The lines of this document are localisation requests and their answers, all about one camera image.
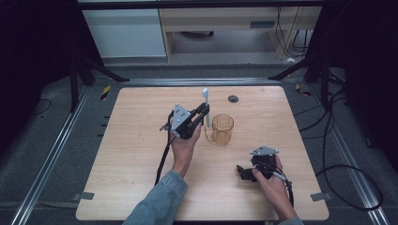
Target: table top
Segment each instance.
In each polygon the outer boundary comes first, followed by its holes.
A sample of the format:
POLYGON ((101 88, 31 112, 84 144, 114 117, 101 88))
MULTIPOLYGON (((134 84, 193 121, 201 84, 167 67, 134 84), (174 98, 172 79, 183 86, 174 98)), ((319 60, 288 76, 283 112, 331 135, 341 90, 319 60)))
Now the table top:
MULTIPOLYGON (((81 200, 80 220, 125 220, 153 188, 167 142, 160 127, 176 103, 187 110, 205 99, 204 87, 123 88, 112 112, 81 200)), ((279 86, 207 87, 210 118, 226 113, 234 119, 231 141, 209 142, 205 132, 197 144, 185 180, 189 189, 176 220, 273 220, 277 215, 257 183, 243 181, 237 165, 252 166, 250 151, 265 145, 280 151, 283 171, 293 183, 295 209, 305 220, 323 220, 324 201, 313 202, 320 188, 284 90, 279 86), (238 97, 237 103, 228 97, 238 97)), ((167 157, 162 175, 171 169, 167 157)))

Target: hand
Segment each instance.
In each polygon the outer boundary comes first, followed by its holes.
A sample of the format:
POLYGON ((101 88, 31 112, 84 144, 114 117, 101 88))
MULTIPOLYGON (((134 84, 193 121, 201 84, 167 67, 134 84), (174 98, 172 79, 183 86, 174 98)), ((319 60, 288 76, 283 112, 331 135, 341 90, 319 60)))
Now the hand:
POLYGON ((174 164, 172 170, 179 173, 183 178, 190 167, 190 163, 193 157, 193 149, 196 142, 198 141, 201 133, 202 123, 196 127, 192 134, 192 137, 188 140, 175 138, 175 135, 171 134, 171 143, 174 155, 174 164))
MULTIPOLYGON (((282 163, 279 160, 279 157, 276 156, 275 159, 277 167, 282 169, 282 163)), ((260 187, 266 195, 266 198, 272 204, 280 221, 285 221, 298 216, 289 201, 283 180, 276 176, 271 176, 267 180, 266 177, 264 177, 264 175, 256 169, 253 169, 253 175, 260 184, 260 187)))

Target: sleeve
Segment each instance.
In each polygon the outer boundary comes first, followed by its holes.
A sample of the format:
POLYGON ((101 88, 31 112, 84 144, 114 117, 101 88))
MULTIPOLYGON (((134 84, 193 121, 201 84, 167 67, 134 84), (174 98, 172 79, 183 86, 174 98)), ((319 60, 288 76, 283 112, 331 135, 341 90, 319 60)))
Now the sleeve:
POLYGON ((135 206, 123 224, 173 224, 187 190, 184 179, 178 173, 169 171, 135 206))
POLYGON ((299 217, 292 217, 288 220, 279 223, 279 225, 304 225, 299 217))

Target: person's left hand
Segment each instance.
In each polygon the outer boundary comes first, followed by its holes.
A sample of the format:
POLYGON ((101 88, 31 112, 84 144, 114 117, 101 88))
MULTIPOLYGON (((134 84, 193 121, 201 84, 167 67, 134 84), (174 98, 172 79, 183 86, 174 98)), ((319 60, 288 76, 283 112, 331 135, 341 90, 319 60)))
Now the person's left hand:
POLYGON ((193 132, 192 137, 188 140, 175 138, 175 135, 171 133, 171 140, 174 139, 171 143, 174 155, 172 170, 179 173, 182 177, 185 176, 190 167, 193 157, 193 149, 200 137, 201 127, 202 123, 199 123, 193 132))

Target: white wall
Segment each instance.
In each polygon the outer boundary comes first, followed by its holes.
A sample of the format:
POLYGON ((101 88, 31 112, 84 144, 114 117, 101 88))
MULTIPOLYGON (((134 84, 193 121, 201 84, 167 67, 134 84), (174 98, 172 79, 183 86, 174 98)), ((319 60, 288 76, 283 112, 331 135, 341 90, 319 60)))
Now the white wall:
POLYGON ((156 9, 85 10, 83 14, 102 58, 166 56, 156 9))

